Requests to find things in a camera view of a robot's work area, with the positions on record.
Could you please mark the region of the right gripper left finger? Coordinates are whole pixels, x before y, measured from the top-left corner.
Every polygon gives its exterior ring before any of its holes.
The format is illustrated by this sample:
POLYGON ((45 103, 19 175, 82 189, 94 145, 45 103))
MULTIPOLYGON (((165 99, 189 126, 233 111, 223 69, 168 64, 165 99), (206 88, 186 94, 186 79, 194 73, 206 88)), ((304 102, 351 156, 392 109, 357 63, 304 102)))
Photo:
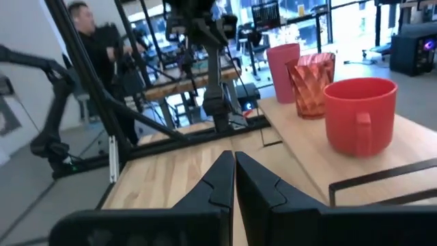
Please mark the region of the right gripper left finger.
POLYGON ((78 211, 54 225, 49 246, 232 246, 234 176, 226 150, 172 208, 78 211))

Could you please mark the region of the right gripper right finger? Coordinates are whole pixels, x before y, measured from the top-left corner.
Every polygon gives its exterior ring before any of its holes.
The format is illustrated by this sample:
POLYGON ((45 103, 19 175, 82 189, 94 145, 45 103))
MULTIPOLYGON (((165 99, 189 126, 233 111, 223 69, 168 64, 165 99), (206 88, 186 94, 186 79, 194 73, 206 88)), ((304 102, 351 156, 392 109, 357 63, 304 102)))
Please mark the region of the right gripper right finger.
POLYGON ((236 189, 249 246, 437 246, 437 197, 428 189, 365 206, 337 206, 336 191, 437 167, 437 158, 330 184, 325 205, 244 152, 236 189))

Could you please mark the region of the ribbed orange translucent cup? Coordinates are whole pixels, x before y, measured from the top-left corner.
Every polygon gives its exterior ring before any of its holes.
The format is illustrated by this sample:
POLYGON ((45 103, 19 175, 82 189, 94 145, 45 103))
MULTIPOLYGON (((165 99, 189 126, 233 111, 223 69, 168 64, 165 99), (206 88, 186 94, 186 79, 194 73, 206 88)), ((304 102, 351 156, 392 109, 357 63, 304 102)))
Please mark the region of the ribbed orange translucent cup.
POLYGON ((334 53, 315 53, 285 63, 299 117, 306 120, 324 117, 324 88, 333 83, 335 58, 334 53))

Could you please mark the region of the tall smooth red plastic tumbler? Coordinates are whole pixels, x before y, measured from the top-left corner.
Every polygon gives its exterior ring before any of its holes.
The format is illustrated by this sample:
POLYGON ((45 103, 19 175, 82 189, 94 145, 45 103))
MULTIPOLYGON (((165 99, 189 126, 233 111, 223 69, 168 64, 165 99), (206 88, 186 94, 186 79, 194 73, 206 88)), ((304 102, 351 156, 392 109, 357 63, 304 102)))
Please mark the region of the tall smooth red plastic tumbler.
POLYGON ((300 57, 299 43, 275 46, 269 48, 266 54, 278 102, 281 104, 293 103, 292 83, 285 64, 300 57))

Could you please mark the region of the red ceramic mug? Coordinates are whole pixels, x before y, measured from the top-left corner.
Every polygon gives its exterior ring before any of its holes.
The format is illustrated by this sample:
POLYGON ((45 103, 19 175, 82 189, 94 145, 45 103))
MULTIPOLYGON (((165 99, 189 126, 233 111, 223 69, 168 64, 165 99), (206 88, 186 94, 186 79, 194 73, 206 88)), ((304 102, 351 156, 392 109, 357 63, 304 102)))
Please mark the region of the red ceramic mug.
POLYGON ((325 87, 328 142, 339 153, 368 157, 392 141, 398 86, 388 79, 346 79, 325 87))

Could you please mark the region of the black box with blue light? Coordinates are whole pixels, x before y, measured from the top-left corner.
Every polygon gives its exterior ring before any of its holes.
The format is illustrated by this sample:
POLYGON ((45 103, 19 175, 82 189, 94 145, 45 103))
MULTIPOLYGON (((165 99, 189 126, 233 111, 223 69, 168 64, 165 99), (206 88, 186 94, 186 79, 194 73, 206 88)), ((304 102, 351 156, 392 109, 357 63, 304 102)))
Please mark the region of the black box with blue light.
POLYGON ((260 99, 259 90, 254 83, 236 86, 238 102, 243 111, 257 108, 257 101, 260 99))

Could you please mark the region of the wooden background table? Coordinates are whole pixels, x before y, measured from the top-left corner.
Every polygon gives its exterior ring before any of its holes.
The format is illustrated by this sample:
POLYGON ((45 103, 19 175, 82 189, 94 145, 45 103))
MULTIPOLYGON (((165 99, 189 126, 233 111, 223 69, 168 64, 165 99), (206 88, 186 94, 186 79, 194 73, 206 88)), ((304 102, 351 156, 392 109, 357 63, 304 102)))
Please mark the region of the wooden background table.
MULTIPOLYGON (((242 113, 242 109, 238 102, 234 80, 237 80, 240 74, 241 69, 237 67, 235 61, 221 61, 221 81, 227 84, 233 108, 238 113, 242 113)), ((159 102, 165 124, 169 128, 175 128, 165 99, 168 96, 183 94, 192 90, 191 80, 183 77, 177 68, 171 68, 163 71, 154 86, 144 91, 144 96, 147 100, 159 102)))

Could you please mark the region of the black office chair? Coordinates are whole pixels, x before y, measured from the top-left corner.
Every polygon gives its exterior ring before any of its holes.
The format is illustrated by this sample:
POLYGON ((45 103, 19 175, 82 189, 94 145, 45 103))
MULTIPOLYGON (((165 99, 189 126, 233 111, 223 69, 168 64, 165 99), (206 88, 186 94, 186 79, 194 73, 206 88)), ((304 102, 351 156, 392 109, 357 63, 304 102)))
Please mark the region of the black office chair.
POLYGON ((253 78, 256 81, 261 81, 258 72, 268 64, 266 58, 266 51, 270 48, 268 34, 257 31, 250 23, 247 23, 238 26, 236 38, 237 51, 240 51, 242 55, 249 56, 250 65, 245 70, 248 71, 250 68, 253 78))

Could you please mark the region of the black monitor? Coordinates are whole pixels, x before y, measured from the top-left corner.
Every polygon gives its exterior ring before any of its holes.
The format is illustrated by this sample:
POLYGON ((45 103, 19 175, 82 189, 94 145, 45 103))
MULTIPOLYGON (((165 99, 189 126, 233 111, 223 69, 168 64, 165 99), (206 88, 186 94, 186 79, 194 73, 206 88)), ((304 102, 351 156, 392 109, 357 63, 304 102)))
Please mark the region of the black monitor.
POLYGON ((281 25, 279 2, 277 0, 253 5, 251 11, 256 30, 272 29, 281 25))

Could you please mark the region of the person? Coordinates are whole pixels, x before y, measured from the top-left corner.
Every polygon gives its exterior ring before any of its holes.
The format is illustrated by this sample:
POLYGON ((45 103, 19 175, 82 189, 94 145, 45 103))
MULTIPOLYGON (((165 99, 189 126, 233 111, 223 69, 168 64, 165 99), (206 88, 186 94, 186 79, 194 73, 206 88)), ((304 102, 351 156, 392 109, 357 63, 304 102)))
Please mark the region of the person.
MULTIPOLYGON (((110 92, 113 97, 117 98, 117 93, 121 92, 122 89, 118 89, 117 86, 119 84, 113 82, 116 60, 115 49, 101 43, 101 41, 96 38, 94 16, 84 1, 73 1, 69 3, 68 12, 70 17, 72 17, 74 26, 82 40, 96 74, 102 81, 105 89, 110 92)), ((139 138, 135 131, 135 120, 117 112, 115 112, 115 117, 124 135, 129 139, 132 145, 136 146, 139 142, 139 138)))

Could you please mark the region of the black computer tower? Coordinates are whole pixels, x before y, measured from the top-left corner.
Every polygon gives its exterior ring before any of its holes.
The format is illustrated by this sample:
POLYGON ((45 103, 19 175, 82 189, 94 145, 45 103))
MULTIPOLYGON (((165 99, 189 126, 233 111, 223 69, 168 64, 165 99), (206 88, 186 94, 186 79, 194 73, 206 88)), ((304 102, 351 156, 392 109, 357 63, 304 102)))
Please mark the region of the black computer tower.
POLYGON ((437 50, 435 34, 400 34, 391 38, 389 68, 410 77, 431 72, 437 50))

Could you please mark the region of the black frame wooden top shelf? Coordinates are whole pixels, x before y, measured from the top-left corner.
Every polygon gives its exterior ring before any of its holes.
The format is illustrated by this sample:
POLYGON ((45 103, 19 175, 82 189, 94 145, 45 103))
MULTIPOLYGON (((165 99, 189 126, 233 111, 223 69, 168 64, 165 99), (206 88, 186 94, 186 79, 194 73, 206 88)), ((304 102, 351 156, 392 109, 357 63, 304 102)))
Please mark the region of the black frame wooden top shelf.
MULTIPOLYGON (((360 159, 331 148, 324 120, 304 120, 295 105, 282 105, 276 98, 261 99, 258 106, 324 197, 334 182, 437 157, 437 132, 399 115, 389 147, 360 159)), ((436 188, 437 167, 433 167, 338 191, 336 201, 338 205, 361 205, 436 188)))

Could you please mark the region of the black rig frame post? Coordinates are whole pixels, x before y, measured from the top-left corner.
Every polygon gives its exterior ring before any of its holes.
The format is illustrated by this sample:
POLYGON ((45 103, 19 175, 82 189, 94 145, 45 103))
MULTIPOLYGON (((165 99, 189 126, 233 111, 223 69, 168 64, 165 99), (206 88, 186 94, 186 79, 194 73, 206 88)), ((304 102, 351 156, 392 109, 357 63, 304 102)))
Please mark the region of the black rig frame post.
POLYGON ((116 101, 116 99, 105 90, 104 85, 98 78, 63 0, 44 0, 44 2, 62 38, 64 39, 66 48, 70 54, 70 59, 79 77, 79 81, 88 91, 91 99, 94 100, 96 104, 100 119, 109 134, 109 145, 115 148, 109 152, 110 154, 121 154, 122 162, 124 163, 130 158, 131 151, 131 145, 123 134, 122 129, 115 118, 115 113, 132 116, 167 135, 172 140, 179 142, 189 141, 189 138, 186 135, 160 125, 116 101))

